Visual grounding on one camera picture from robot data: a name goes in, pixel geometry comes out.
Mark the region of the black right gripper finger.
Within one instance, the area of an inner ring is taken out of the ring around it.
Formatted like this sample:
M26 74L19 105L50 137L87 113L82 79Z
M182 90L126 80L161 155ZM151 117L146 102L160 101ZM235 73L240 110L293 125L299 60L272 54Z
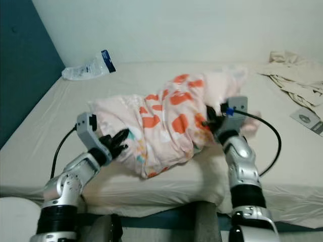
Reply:
M221 117L217 115L212 106L207 106L207 119L202 122L203 126L221 126Z

